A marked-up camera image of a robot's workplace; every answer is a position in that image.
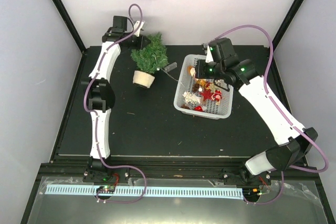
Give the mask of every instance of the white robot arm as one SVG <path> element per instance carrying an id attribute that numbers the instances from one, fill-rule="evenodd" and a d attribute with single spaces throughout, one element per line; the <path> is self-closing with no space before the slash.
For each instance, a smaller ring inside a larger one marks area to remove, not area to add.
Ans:
<path id="1" fill-rule="evenodd" d="M 109 119 L 115 96 L 109 80 L 114 64 L 121 52 L 120 44 L 115 42 L 126 35 L 127 18 L 114 16 L 113 24 L 114 26 L 110 27 L 103 36 L 103 44 L 98 61 L 89 75 L 90 80 L 94 79 L 86 101 L 92 119 L 92 148 L 90 156 L 94 159 L 100 158 L 96 139 L 99 143 L 101 157 L 108 158 L 110 156 Z M 140 49 L 149 43 L 149 41 L 145 40 L 145 37 L 140 35 L 143 25 L 144 21 L 141 21 L 141 23 L 140 21 L 135 22 L 133 30 L 137 29 L 137 31 L 123 42 L 125 46 L 138 47 Z"/>
<path id="2" fill-rule="evenodd" d="M 216 39 L 204 49 L 207 56 L 205 60 L 198 61 L 195 67 L 196 78 L 223 79 L 233 86 L 259 113 L 277 144 L 251 157 L 245 163 L 248 176 L 258 175 L 272 169 L 283 171 L 304 157 L 312 145 L 296 129 L 304 132 L 313 141 L 318 136 L 315 129 L 305 129 L 268 86 L 268 94 L 266 94 L 264 78 L 256 72 L 250 60 L 240 61 L 238 59 L 229 39 Z"/>

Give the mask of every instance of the black frame pole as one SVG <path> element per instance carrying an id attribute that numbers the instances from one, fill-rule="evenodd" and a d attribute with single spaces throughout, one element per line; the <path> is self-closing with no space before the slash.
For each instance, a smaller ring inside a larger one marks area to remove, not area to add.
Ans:
<path id="1" fill-rule="evenodd" d="M 274 39 L 273 39 L 273 48 L 274 50 L 279 45 L 282 37 L 284 36 L 287 28 L 289 27 L 290 23 L 292 22 L 296 12 L 299 10 L 301 4 L 304 0 L 294 0 L 292 6 L 289 8 L 288 13 L 286 14 L 284 20 L 282 21 L 279 30 L 277 31 Z"/>
<path id="2" fill-rule="evenodd" d="M 82 41 L 82 39 L 80 38 L 75 25 L 73 24 L 64 4 L 62 3 L 62 0 L 52 0 L 54 5 L 56 6 L 58 12 L 60 13 L 64 23 L 67 25 L 73 39 L 75 40 L 79 50 L 83 53 L 86 51 L 86 47 Z"/>

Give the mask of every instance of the plastic basket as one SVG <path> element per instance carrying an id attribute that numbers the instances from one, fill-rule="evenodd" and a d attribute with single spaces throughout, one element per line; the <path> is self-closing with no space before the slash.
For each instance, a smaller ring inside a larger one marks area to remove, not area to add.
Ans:
<path id="1" fill-rule="evenodd" d="M 232 108 L 232 99 L 233 99 L 233 87 L 230 87 L 230 92 L 227 92 L 225 90 L 221 90 L 222 92 L 222 100 L 220 101 L 220 104 L 217 105 L 215 101 L 207 100 L 206 101 L 206 111 L 200 112 L 200 111 L 194 111 L 192 110 L 194 107 L 198 106 L 199 104 L 188 104 L 192 108 L 190 110 L 181 108 L 182 105 L 185 104 L 183 93 L 188 91 L 192 92 L 192 87 L 195 83 L 194 78 L 192 78 L 187 73 L 187 67 L 188 66 L 196 66 L 197 61 L 199 59 L 205 59 L 205 56 L 203 55 L 188 55 L 185 57 L 179 77 L 179 83 L 177 84 L 175 98 L 174 98 L 174 107 L 177 110 L 180 110 L 182 113 L 189 114 L 189 115 L 197 115 L 204 118 L 209 119 L 223 119 L 227 118 L 231 114 L 231 108 Z"/>

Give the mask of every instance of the white wall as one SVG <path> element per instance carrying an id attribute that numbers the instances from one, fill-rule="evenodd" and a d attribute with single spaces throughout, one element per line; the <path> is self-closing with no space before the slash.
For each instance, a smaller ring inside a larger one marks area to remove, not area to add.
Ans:
<path id="1" fill-rule="evenodd" d="M 80 60 L 51 0 L 0 0 L 0 223 L 20 223 Z"/>
<path id="2" fill-rule="evenodd" d="M 127 15 L 138 3 L 145 31 L 160 31 L 168 45 L 200 45 L 243 24 L 259 25 L 273 37 L 293 0 L 63 0 L 85 45 L 100 45 L 113 15 Z M 230 35 L 235 44 L 267 44 L 252 29 Z"/>
<path id="3" fill-rule="evenodd" d="M 336 1 L 305 0 L 275 52 L 294 116 L 319 133 L 330 168 L 320 174 L 336 216 Z M 316 150 L 310 165 L 323 167 Z"/>

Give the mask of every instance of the black tabletop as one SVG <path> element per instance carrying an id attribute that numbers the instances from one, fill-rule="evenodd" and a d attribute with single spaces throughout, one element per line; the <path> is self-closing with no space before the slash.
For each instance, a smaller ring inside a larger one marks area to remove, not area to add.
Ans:
<path id="1" fill-rule="evenodd" d="M 81 79 L 95 66 L 101 47 L 87 51 Z M 240 59 L 251 59 L 259 73 L 267 64 L 263 46 L 235 46 Z M 203 55 L 201 46 L 167 46 L 169 63 L 177 62 L 171 74 L 178 79 L 184 57 Z M 117 59 L 111 74 L 116 101 L 109 122 L 109 144 L 112 156 L 194 156 L 250 157 L 276 143 L 264 121 L 238 92 L 233 95 L 229 118 L 211 120 L 186 115 L 173 105 L 177 82 L 163 72 L 155 75 L 149 89 L 132 84 L 136 70 L 130 51 Z M 268 83 L 277 95 L 270 73 Z M 92 145 L 91 117 L 83 109 L 84 88 L 76 87 L 75 98 L 59 155 L 89 155 Z"/>

